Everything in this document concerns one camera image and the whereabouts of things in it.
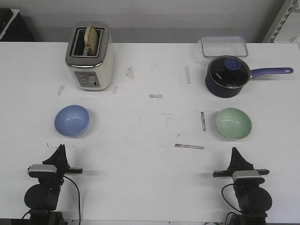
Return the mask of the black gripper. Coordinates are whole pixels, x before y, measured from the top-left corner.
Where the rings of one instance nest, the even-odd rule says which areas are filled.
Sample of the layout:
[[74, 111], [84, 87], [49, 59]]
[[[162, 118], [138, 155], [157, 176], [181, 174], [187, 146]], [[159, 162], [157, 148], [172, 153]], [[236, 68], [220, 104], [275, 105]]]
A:
[[71, 167], [67, 160], [66, 148], [61, 144], [57, 150], [45, 161], [43, 165], [50, 167], [51, 172], [45, 175], [45, 182], [48, 185], [62, 185], [65, 174], [82, 174], [83, 169], [80, 167]]
[[234, 184], [241, 184], [246, 182], [253, 182], [256, 184], [264, 183], [265, 179], [262, 176], [268, 175], [270, 171], [268, 169], [255, 169], [254, 166], [249, 163], [238, 151], [236, 147], [232, 147], [231, 160], [228, 168], [222, 171], [214, 171], [213, 177], [231, 177], [235, 171], [245, 171], [245, 170], [256, 170], [260, 174], [260, 178], [256, 179], [239, 179]]

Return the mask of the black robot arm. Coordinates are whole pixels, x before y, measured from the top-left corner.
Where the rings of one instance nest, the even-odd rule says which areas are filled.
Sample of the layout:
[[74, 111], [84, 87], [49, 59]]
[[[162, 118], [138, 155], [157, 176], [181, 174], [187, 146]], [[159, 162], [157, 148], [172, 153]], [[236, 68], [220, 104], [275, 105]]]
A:
[[67, 174], [82, 174], [82, 168], [70, 167], [65, 145], [61, 144], [56, 151], [41, 164], [33, 164], [27, 174], [38, 179], [38, 184], [30, 187], [24, 196], [24, 203], [29, 208], [29, 225], [67, 225], [61, 211], [57, 211], [58, 199], [64, 180], [75, 185], [80, 200], [80, 191]]
[[214, 171], [213, 177], [231, 177], [232, 184], [221, 189], [224, 197], [224, 189], [233, 186], [239, 207], [235, 208], [228, 201], [226, 203], [235, 212], [229, 212], [230, 219], [225, 219], [226, 225], [265, 225], [268, 211], [272, 207], [270, 194], [260, 187], [265, 182], [263, 175], [268, 175], [267, 169], [255, 169], [246, 161], [236, 147], [232, 148], [231, 161], [226, 170]]

